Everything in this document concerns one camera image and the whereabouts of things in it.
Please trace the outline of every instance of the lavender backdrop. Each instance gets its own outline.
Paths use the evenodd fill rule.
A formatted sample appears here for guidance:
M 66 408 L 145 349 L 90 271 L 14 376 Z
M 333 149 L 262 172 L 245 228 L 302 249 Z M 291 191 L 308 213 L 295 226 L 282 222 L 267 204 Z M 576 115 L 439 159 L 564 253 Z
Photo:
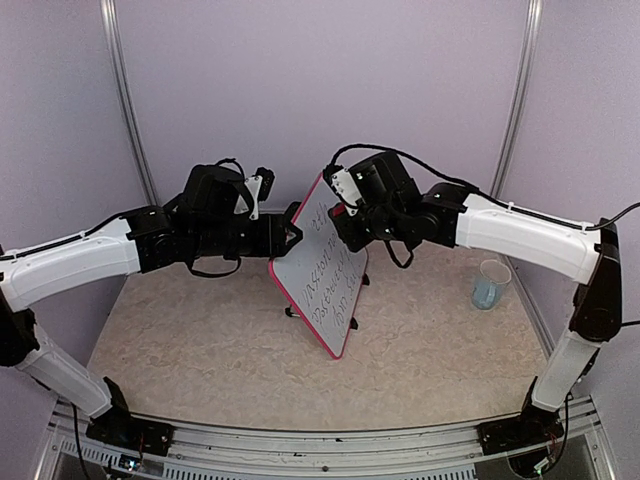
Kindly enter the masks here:
M 194 164 L 235 156 L 247 171 L 274 169 L 267 205 L 283 208 L 335 150 L 362 141 L 406 149 L 489 188 L 527 4 L 119 2 L 161 199 L 183 187 Z M 423 187 L 434 183 L 417 176 Z
M 640 4 L 545 4 L 527 104 L 503 198 L 597 221 L 640 200 Z M 618 223 L 625 320 L 640 318 L 640 212 Z M 558 338 L 574 286 L 520 264 Z M 582 390 L 591 393 L 623 479 L 640 470 L 640 328 L 605 345 Z
M 99 2 L 0 3 L 0 242 L 23 247 L 143 203 L 109 64 Z M 38 321 L 89 359 L 121 280 L 36 305 Z M 33 472 L 53 395 L 0 369 L 0 476 Z

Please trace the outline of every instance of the pink whiteboard frame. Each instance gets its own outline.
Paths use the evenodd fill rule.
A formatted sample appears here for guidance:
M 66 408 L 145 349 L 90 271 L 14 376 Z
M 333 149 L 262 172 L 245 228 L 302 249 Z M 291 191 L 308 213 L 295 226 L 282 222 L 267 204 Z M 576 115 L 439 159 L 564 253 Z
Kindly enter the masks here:
M 307 201 L 311 197 L 311 194 L 315 190 L 315 188 L 318 185 L 318 182 L 320 180 L 322 180 L 322 173 L 320 175 L 318 175 L 318 178 L 316 178 L 315 182 L 313 182 L 313 185 L 312 185 L 311 189 L 309 190 L 309 193 L 307 194 L 305 199 L 302 201 L 302 203 L 298 207 L 298 210 L 296 211 L 295 215 L 293 216 L 291 222 L 294 225 L 295 225 L 296 220 L 298 219 L 298 216 L 300 215 L 300 212 L 302 211 L 302 208 L 307 204 Z M 367 265 L 368 264 L 369 264 L 369 252 L 367 252 L 367 259 L 366 259 L 366 261 L 364 263 L 364 271 L 365 271 L 365 273 L 367 271 Z M 287 298 L 287 300 L 289 301 L 289 303 L 291 304 L 293 309 L 296 311 L 296 313 L 298 315 L 300 315 L 300 318 L 302 320 L 304 320 L 304 323 L 306 323 L 307 326 L 309 327 L 309 329 L 313 332 L 313 335 L 318 339 L 320 344 L 324 347 L 324 349 L 327 352 L 329 352 L 329 355 L 331 355 L 331 358 L 333 358 L 334 360 L 340 360 L 342 358 L 342 356 L 344 355 L 344 349 L 347 346 L 347 341 L 349 340 L 349 335 L 351 334 L 351 326 L 349 326 L 349 328 L 347 329 L 347 334 L 344 337 L 344 343 L 342 344 L 342 351 L 340 352 L 340 355 L 338 355 L 338 356 L 334 355 L 333 351 L 331 351 L 329 346 L 322 339 L 322 336 L 317 332 L 317 330 L 315 328 L 313 328 L 313 324 L 311 323 L 311 321 L 302 313 L 302 310 L 300 309 L 298 304 L 291 297 L 291 295 L 289 295 L 289 293 L 287 292 L 287 289 L 284 287 L 284 285 L 282 285 L 282 283 L 280 282 L 280 280 L 276 276 L 276 273 L 275 273 L 275 271 L 273 269 L 273 259 L 269 260 L 269 275 L 271 276 L 273 281 L 276 282 L 276 285 L 278 286 L 280 291 L 284 294 L 284 296 Z M 349 317 L 349 322 L 351 322 L 351 318 L 353 318 L 353 314 L 356 311 L 356 307 L 358 305 L 358 300 L 360 299 L 360 292 L 361 291 L 362 291 L 362 283 L 360 283 L 360 289 L 358 290 L 358 295 L 356 296 L 356 301 L 353 304 L 353 312 L 351 312 L 351 317 Z

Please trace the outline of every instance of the marble-pattern tabletop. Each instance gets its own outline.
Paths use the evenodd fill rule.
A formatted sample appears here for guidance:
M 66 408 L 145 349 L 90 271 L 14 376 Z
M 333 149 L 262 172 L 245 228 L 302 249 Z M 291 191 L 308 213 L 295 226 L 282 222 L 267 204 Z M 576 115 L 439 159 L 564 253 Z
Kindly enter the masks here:
M 134 412 L 212 425 L 370 430 L 517 411 L 545 357 L 513 286 L 492 311 L 471 305 L 492 255 L 423 244 L 400 270 L 381 242 L 368 250 L 371 285 L 341 360 L 284 315 L 267 260 L 245 259 L 224 279 L 184 265 L 130 277 L 90 367 Z

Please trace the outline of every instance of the blue liquid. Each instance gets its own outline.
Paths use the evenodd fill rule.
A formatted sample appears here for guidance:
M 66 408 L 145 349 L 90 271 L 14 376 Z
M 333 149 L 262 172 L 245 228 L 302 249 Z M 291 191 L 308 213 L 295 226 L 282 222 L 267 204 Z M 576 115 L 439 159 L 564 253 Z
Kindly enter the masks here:
M 500 301 L 506 285 L 499 285 L 478 275 L 473 286 L 471 303 L 480 310 L 491 310 Z

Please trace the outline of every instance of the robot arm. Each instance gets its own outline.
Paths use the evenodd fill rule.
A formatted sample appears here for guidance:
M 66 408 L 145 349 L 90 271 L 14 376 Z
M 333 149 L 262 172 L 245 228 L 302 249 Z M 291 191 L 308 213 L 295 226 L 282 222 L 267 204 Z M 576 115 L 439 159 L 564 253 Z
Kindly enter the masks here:
M 512 210 L 513 205 L 496 205 L 452 183 L 439 183 L 421 194 L 393 152 L 374 155 L 348 170 L 329 167 L 324 176 L 341 199 L 329 217 L 354 252 L 373 240 L 383 240 L 394 262 L 406 268 L 413 249 L 426 240 L 526 260 L 579 284 L 569 325 L 544 372 L 534 380 L 521 414 L 479 428 L 486 454 L 561 436 L 558 410 L 592 366 L 602 343 L 611 340 L 622 324 L 615 226 L 587 230 L 592 224 L 562 219 L 554 223 L 536 212 L 524 214 Z M 403 242 L 410 253 L 405 264 L 391 249 L 394 240 Z
M 241 257 L 285 255 L 302 232 L 290 222 L 292 211 L 259 212 L 273 173 L 260 168 L 245 179 L 222 163 L 231 162 L 194 167 L 185 190 L 164 207 L 122 212 L 89 231 L 0 256 L 0 365 L 24 371 L 78 406 L 92 420 L 87 430 L 91 438 L 134 450 L 144 438 L 144 451 L 166 455 L 172 430 L 131 417 L 119 387 L 58 347 L 29 307 L 102 278 L 146 273 L 176 262 L 209 278 L 233 273 L 194 270 L 202 256 L 223 256 L 239 266 Z

